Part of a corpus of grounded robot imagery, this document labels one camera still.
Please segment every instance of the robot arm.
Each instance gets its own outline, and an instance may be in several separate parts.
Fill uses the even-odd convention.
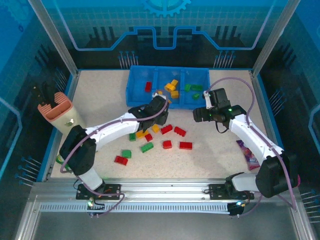
[[[274,150],[282,157],[289,173],[291,185],[298,184],[296,156],[289,155],[267,138],[250,120],[247,123],[247,113],[239,105],[231,106],[224,88],[204,92],[206,107],[196,108],[193,118],[196,122],[215,121],[222,123],[236,134],[252,151],[260,164],[258,174],[237,173],[226,178],[227,189],[233,192],[261,192],[266,198],[288,190],[288,184],[282,166]],[[252,129],[254,128],[265,140]]]
[[[130,133],[135,133],[140,130],[147,130],[154,124],[164,125],[168,118],[168,108],[165,108],[161,114],[155,118],[145,121],[139,119],[152,117],[166,104],[166,97],[157,93],[153,94],[149,104],[137,106],[129,109],[124,115],[101,125],[88,127],[83,129],[80,125],[74,126],[60,148],[60,155],[66,159],[72,149],[90,133],[97,131],[101,126],[118,120],[118,123],[110,124],[104,129],[101,129],[92,137],[88,138],[75,151],[68,161],[68,166],[73,173],[78,176],[91,190],[102,193],[105,187],[105,182],[97,174],[93,168],[95,154],[105,144]]]

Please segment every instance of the red block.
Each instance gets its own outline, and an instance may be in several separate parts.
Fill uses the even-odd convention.
[[[164,141],[162,143],[163,149],[171,149],[172,148],[172,143],[170,140]]]
[[[150,133],[145,135],[144,137],[145,137],[147,142],[150,142],[153,139]]]
[[[114,162],[127,166],[128,159],[122,156],[116,156]]]
[[[177,133],[177,134],[179,134],[179,135],[182,136],[182,137],[184,137],[184,136],[186,135],[186,133],[187,133],[185,130],[181,129],[181,128],[178,127],[178,126],[176,126],[176,127],[174,128],[174,132]]]
[[[181,141],[179,144],[179,148],[192,150],[192,142]]]
[[[165,127],[161,128],[160,131],[161,131],[161,133],[163,135],[163,134],[166,134],[166,133],[170,132],[172,129],[173,129],[172,125],[169,124],[168,126],[165,126]]]
[[[146,84],[145,84],[144,91],[145,91],[146,93],[150,93],[150,92],[151,92],[151,88],[152,88],[152,82],[147,81]]]

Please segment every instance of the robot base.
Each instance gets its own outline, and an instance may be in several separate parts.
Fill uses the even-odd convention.
[[[105,194],[118,194],[121,191],[120,184],[105,184],[103,193]],[[90,198],[94,198],[96,200],[119,200],[120,196],[101,196],[98,197],[97,195],[90,192],[83,184],[78,185],[78,189],[76,191],[75,199],[77,200],[89,200]]]

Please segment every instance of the green block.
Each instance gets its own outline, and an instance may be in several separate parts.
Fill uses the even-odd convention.
[[[202,87],[202,85],[191,85],[191,90],[192,91],[203,91],[204,88]]]
[[[200,97],[200,94],[199,94],[199,93],[196,93],[196,94],[193,94],[193,95],[192,95],[192,98],[193,98],[194,100],[197,100],[199,97]]]
[[[141,149],[141,152],[144,154],[146,151],[149,151],[153,147],[154,147],[154,144],[152,142],[149,142],[149,143],[143,145],[142,147],[140,147],[140,149]]]
[[[122,150],[122,157],[126,158],[126,159],[130,159],[131,158],[131,151],[130,150]]]
[[[136,140],[136,134],[135,133],[130,133],[129,134],[129,141],[134,142]]]
[[[190,88],[191,88],[191,84],[186,84],[186,85],[184,86],[184,90],[185,90],[186,92],[189,92],[189,91],[190,91]]]

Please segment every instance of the yellow lego brick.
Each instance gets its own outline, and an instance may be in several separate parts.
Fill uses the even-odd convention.
[[[140,139],[140,138],[143,138],[145,135],[148,135],[148,134],[149,134],[148,130],[146,130],[144,133],[143,133],[143,131],[141,130],[141,131],[136,132],[136,133],[135,133],[135,136],[136,136],[138,139]]]
[[[164,89],[166,91],[168,91],[169,93],[173,92],[174,90],[176,90],[176,87],[174,85],[172,85],[171,83],[167,83],[165,86],[164,86]]]
[[[171,98],[172,99],[178,99],[179,98],[179,92],[178,91],[172,91],[171,92]]]
[[[153,125],[151,128],[152,128],[152,131],[154,131],[155,134],[160,131],[160,128],[158,127],[157,124]]]
[[[177,84],[178,84],[178,80],[173,79],[172,82],[171,82],[171,84],[176,87]]]

